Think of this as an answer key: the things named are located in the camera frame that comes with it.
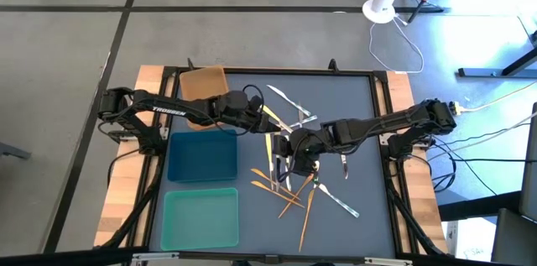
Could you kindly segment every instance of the utensil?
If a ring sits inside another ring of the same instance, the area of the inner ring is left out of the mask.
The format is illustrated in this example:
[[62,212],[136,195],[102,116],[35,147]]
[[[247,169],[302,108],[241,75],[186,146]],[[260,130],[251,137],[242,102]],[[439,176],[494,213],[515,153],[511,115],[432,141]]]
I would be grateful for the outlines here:
[[[276,156],[276,162],[280,162],[280,159],[278,156]],[[279,167],[276,166],[276,175],[274,176],[275,180],[276,180],[276,192],[279,192]]]
[[253,185],[256,185],[257,187],[262,188],[262,189],[264,189],[264,190],[266,190],[266,191],[268,191],[268,192],[271,192],[271,193],[277,195],[278,197],[280,197],[280,198],[286,200],[287,202],[293,203],[293,204],[295,204],[295,205],[297,205],[297,206],[300,206],[300,207],[304,208],[304,206],[301,205],[300,203],[295,202],[295,201],[292,201],[290,198],[288,198],[288,197],[286,197],[286,196],[284,196],[284,195],[281,195],[281,194],[275,192],[274,190],[270,190],[267,186],[263,185],[263,183],[261,183],[261,182],[259,182],[259,181],[252,181],[252,184],[253,184]]
[[299,123],[300,123],[300,124],[299,124],[299,128],[302,128],[302,121],[303,121],[303,120],[304,120],[304,113],[303,113],[301,110],[299,110]]
[[347,166],[347,157],[346,155],[341,155],[341,163],[343,164],[343,176],[345,179],[349,177],[349,167]]
[[302,124],[304,124],[304,123],[312,122],[312,121],[314,121],[314,120],[317,120],[317,115],[313,115],[313,116],[308,117],[308,118],[306,118],[306,119],[304,119],[304,120],[302,120],[302,121],[299,121],[299,122],[297,122],[297,123],[293,123],[293,124],[291,124],[289,127],[290,127],[290,128],[298,127],[298,126],[300,126],[300,125],[302,125]]
[[304,243],[305,228],[308,226],[308,218],[310,217],[311,202],[313,201],[313,194],[317,185],[313,184],[313,189],[310,190],[308,195],[308,209],[305,211],[304,226],[302,227],[302,234],[300,235],[299,252],[302,250],[302,243]]
[[[304,183],[302,183],[302,186],[299,188],[299,190],[296,192],[296,196],[300,195],[300,192],[304,189],[304,187],[306,185],[308,185],[308,183],[311,182],[311,180],[313,179],[313,175],[309,175],[305,180],[304,180]],[[279,214],[278,216],[278,219],[280,219],[284,214],[285,212],[290,208],[291,206],[291,203],[287,203],[287,205],[285,206],[285,208],[282,210],[282,212]]]
[[333,194],[331,194],[330,191],[328,191],[328,189],[326,188],[325,185],[323,185],[322,183],[318,183],[318,182],[317,182],[317,185],[319,186],[320,190],[322,190],[325,194],[327,194],[330,198],[332,198],[332,200],[337,202],[337,204],[339,204],[341,207],[345,208],[345,210],[350,212],[351,215],[353,215],[355,218],[358,218],[360,216],[359,213],[357,213],[355,210],[353,210],[347,204],[341,202],[341,200],[337,199]]
[[289,132],[289,133],[292,133],[293,132],[293,129],[290,128],[287,124],[285,124],[283,121],[281,121],[281,119],[279,119],[278,116],[276,116],[276,114],[274,114],[274,112],[272,112],[269,107],[267,106],[263,106],[263,111],[266,112],[272,119],[274,119],[275,121],[278,122],[278,126],[282,129],[284,129],[285,131]]
[[[285,138],[287,141],[289,141],[289,135],[286,135]],[[285,159],[285,170],[289,171],[289,167],[291,165],[291,156],[287,156]],[[291,190],[291,175],[287,175],[287,178],[285,178],[285,184],[287,185],[287,189]]]
[[[257,175],[261,176],[261,178],[265,179],[265,180],[268,180],[270,181],[272,184],[275,184],[276,182],[274,181],[271,181],[269,177],[267,177],[267,175],[263,174],[263,172],[261,170],[258,170],[258,169],[250,169],[252,172],[256,173]],[[289,189],[286,189],[285,187],[282,187],[280,188],[281,190],[283,190],[285,193],[287,193],[288,195],[291,195],[293,198],[295,198],[296,200],[298,201],[301,201],[301,199],[298,197],[298,194],[293,194]]]
[[271,86],[271,85],[267,85],[270,90],[272,91],[275,91],[276,94],[280,95],[283,99],[285,99],[288,103],[290,103],[291,105],[293,105],[293,107],[296,107],[297,109],[301,110],[306,116],[311,116],[311,112],[304,109],[303,107],[297,105],[296,103],[292,102],[286,95],[285,93],[283,93],[282,91],[280,91],[278,88],[276,88],[275,86]]
[[270,139],[270,134],[265,134],[265,144],[267,146],[267,155],[268,155],[268,171],[270,175],[270,189],[274,190],[274,164],[272,163],[272,140]]

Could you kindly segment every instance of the wooden board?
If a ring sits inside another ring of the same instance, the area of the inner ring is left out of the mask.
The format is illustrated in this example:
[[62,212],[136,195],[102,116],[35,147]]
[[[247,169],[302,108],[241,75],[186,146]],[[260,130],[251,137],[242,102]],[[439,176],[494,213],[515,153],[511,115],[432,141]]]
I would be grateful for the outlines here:
[[[377,82],[376,86],[380,111],[381,114],[385,114],[386,106],[383,104],[383,89],[380,81]],[[388,72],[388,88],[394,112],[414,105],[414,98],[412,97],[412,90],[410,89],[410,81],[407,74]],[[421,149],[414,149],[412,154],[426,159],[425,151]],[[394,163],[390,165],[390,169],[393,173],[395,172]],[[404,175],[409,191],[410,208],[412,209],[414,218],[433,243],[441,251],[447,253],[446,240],[442,231],[435,190],[430,179],[429,166],[419,159],[408,159],[404,162]],[[396,189],[399,190],[397,178],[394,177],[393,182]],[[409,253],[410,243],[406,223],[399,211],[397,211],[397,216],[403,251]],[[421,246],[420,253],[425,254],[425,250]]]
[[[164,67],[161,65],[142,65],[138,74],[135,89],[144,89],[152,93],[158,93],[160,81]],[[394,111],[403,110],[414,105],[414,98],[410,90],[409,78],[406,74],[395,74],[388,72],[388,86],[392,98],[392,107]],[[377,84],[379,94],[379,105],[381,113],[386,112],[386,106],[383,104],[383,93],[380,82]],[[153,119],[153,113],[143,112],[138,115],[146,124],[150,124]],[[117,154],[123,154],[129,150],[138,147],[135,141],[122,143],[119,146]],[[414,154],[425,157],[425,153],[415,150]],[[112,234],[119,228],[129,212],[133,208],[134,198],[138,188],[138,182],[141,176],[143,156],[133,154],[130,157],[118,160],[112,172],[112,179],[108,188],[107,197],[102,209],[101,220],[97,228],[94,244],[100,245],[106,242]],[[150,169],[149,179],[154,172],[154,162]],[[421,225],[425,233],[433,240],[435,245],[442,251],[446,252],[446,240],[444,239],[440,214],[436,205],[435,192],[430,180],[429,168],[422,161],[410,159],[404,164],[404,172],[409,188],[409,197],[414,217]],[[145,218],[147,211],[140,217],[138,223],[137,236],[135,244],[141,244]],[[403,242],[403,250],[410,251],[409,238],[404,224],[403,217],[399,216],[399,230]]]

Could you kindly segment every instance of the teal plastic tray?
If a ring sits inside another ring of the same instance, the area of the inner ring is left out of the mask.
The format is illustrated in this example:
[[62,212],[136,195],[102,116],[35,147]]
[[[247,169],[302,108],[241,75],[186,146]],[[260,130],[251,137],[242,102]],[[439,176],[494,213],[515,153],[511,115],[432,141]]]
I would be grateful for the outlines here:
[[162,250],[238,245],[238,194],[234,188],[170,191],[164,196]]

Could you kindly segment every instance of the metal knife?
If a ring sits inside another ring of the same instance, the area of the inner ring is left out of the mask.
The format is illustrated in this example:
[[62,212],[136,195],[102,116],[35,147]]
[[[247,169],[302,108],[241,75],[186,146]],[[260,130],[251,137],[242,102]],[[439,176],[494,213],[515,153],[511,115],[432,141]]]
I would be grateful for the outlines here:
[[341,200],[337,199],[333,194],[330,193],[330,191],[328,191],[328,189],[326,188],[326,186],[322,183],[318,183],[317,182],[317,185],[319,186],[319,189],[322,190],[322,192],[324,192],[325,194],[327,194],[330,198],[332,198],[332,200],[334,200],[335,202],[337,202],[337,204],[339,204],[341,207],[345,208],[346,211],[348,211],[351,215],[353,215],[355,218],[358,218],[360,216],[359,213],[357,213],[355,210],[353,210],[351,207],[349,207],[347,204],[341,202]]
[[278,177],[279,177],[279,170],[278,170],[278,167],[276,167],[276,175],[274,175],[274,180],[276,181],[276,192],[279,192],[279,180],[278,180]]
[[[291,166],[291,156],[287,156],[285,159],[285,171],[289,171],[289,167]],[[291,190],[291,175],[287,175],[287,178],[285,178],[285,184],[287,185],[287,189]]]
[[349,177],[349,167],[347,166],[347,157],[344,154],[341,155],[341,163],[343,164],[343,177],[347,179]]
[[304,109],[303,107],[297,105],[296,103],[292,102],[286,95],[285,93],[283,93],[282,91],[280,91],[278,88],[276,88],[275,86],[271,86],[271,85],[267,85],[270,90],[272,91],[275,91],[276,94],[280,95],[283,99],[285,99],[288,103],[290,103],[291,105],[293,105],[293,107],[296,107],[297,109],[301,110],[306,116],[311,116],[311,112]]
[[304,121],[304,113],[301,110],[299,110],[299,128],[302,128],[303,121]]
[[314,120],[317,120],[317,115],[313,115],[313,116],[308,117],[308,118],[306,118],[306,119],[304,119],[304,120],[302,120],[302,121],[299,121],[299,122],[297,122],[297,123],[293,123],[293,124],[291,124],[289,127],[290,127],[290,128],[298,127],[298,126],[300,126],[300,125],[302,125],[302,124],[304,124],[304,123],[312,122],[312,121],[314,121]]
[[266,112],[272,119],[274,119],[275,121],[278,122],[278,126],[282,129],[284,129],[285,131],[289,132],[289,133],[292,133],[293,132],[293,129],[291,127],[289,127],[287,124],[285,124],[283,121],[281,121],[279,119],[278,116],[276,116],[276,114],[274,114],[274,112],[272,112],[269,107],[267,106],[263,106],[263,111]]

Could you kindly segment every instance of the white cable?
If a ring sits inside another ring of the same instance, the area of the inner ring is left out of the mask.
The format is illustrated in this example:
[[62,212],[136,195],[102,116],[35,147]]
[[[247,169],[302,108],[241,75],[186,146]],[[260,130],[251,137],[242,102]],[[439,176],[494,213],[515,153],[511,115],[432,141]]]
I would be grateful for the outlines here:
[[[398,16],[395,16],[396,19],[400,20],[402,23],[404,24],[407,24],[404,20],[402,20],[401,18],[399,18]],[[388,67],[387,65],[385,65],[374,53],[373,53],[373,50],[372,50],[372,45],[373,45],[373,27],[375,27],[375,23],[373,24],[373,26],[371,26],[371,28],[369,29],[369,54],[371,54],[372,57],[375,58],[375,60],[378,61],[378,63],[380,65],[382,65],[384,68],[388,69],[388,70],[391,70],[391,71],[398,71],[398,72],[405,72],[405,73],[421,73],[421,71],[423,71],[423,68],[425,67],[425,60],[423,58],[423,55],[421,54],[421,51],[420,51],[420,48],[418,48],[417,45],[415,45],[413,42],[410,41],[410,39],[406,36],[406,34],[404,34],[403,30],[401,29],[401,27],[399,27],[399,25],[397,24],[397,22],[395,21],[395,19],[393,20],[393,22],[395,23],[395,26],[397,27],[397,29],[399,30],[399,32],[401,33],[401,35],[403,35],[404,39],[406,39],[406,41],[410,44],[410,46],[412,47],[412,50],[414,50],[421,58],[421,66],[420,66],[420,69],[417,70],[417,71],[400,71],[400,70],[394,70],[390,67]]]
[[526,90],[527,88],[531,87],[531,86],[534,85],[535,83],[537,83],[537,81],[534,81],[534,82],[530,83],[530,84],[527,85],[527,86],[521,87],[520,89],[518,89],[518,90],[516,90],[516,91],[512,91],[512,92],[510,92],[509,94],[506,94],[506,95],[504,95],[504,96],[501,96],[501,97],[499,97],[498,99],[495,99],[495,100],[493,100],[493,101],[491,101],[491,102],[489,102],[489,103],[487,103],[487,104],[484,104],[484,105],[482,105],[482,106],[480,106],[480,107],[474,107],[474,108],[464,108],[464,107],[461,107],[461,112],[475,112],[475,111],[482,110],[482,109],[484,109],[485,107],[490,107],[490,106],[492,106],[494,103],[502,101],[504,98],[507,98],[507,97],[509,97],[509,96],[511,96],[511,95],[513,95],[513,94],[515,94],[515,93],[518,93],[518,92],[522,91],[522,90]]
[[535,112],[535,113],[529,115],[529,117],[524,118],[524,119],[521,120],[520,122],[514,124],[511,128],[508,128],[508,129],[506,129],[505,131],[503,131],[503,132],[501,132],[501,133],[497,133],[497,134],[495,134],[495,135],[493,135],[493,136],[491,136],[491,137],[489,137],[489,138],[485,138],[485,139],[483,139],[483,140],[477,141],[476,143],[471,143],[471,144],[462,146],[462,147],[460,147],[460,148],[456,148],[456,149],[452,149],[452,150],[446,151],[446,152],[444,152],[444,153],[442,153],[442,154],[437,154],[436,156],[432,157],[431,159],[428,159],[427,161],[431,161],[431,160],[433,160],[433,159],[436,159],[436,158],[438,158],[438,157],[440,157],[440,156],[442,156],[442,155],[448,154],[448,153],[456,152],[456,151],[461,150],[461,149],[467,149],[467,148],[470,148],[470,147],[472,147],[472,146],[474,146],[474,145],[478,145],[478,144],[480,144],[480,143],[487,142],[488,140],[491,140],[491,139],[493,139],[493,138],[496,138],[497,136],[499,136],[499,135],[501,135],[501,134],[503,134],[503,133],[507,133],[507,132],[509,132],[510,130],[516,128],[520,123],[523,123],[523,122],[525,122],[526,120],[530,120],[531,118],[533,118],[533,117],[535,117],[535,116],[537,116],[537,112]]
[[396,14],[395,14],[395,18],[398,19],[398,20],[403,24],[403,26],[406,27],[406,26],[409,25],[409,23],[405,22],[405,21],[399,16],[399,13],[396,13]]

